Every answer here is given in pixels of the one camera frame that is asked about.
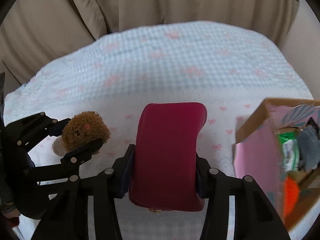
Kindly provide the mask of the person's left hand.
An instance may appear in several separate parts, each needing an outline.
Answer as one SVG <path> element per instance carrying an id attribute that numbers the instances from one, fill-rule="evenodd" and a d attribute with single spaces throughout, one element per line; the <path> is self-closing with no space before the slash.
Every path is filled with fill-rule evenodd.
<path id="1" fill-rule="evenodd" d="M 4 216 L 5 221 L 11 228 L 15 228 L 19 226 L 19 223 L 20 223 L 19 217 L 21 213 L 17 209 L 12 210 L 9 213 L 1 212 L 1 214 Z"/>

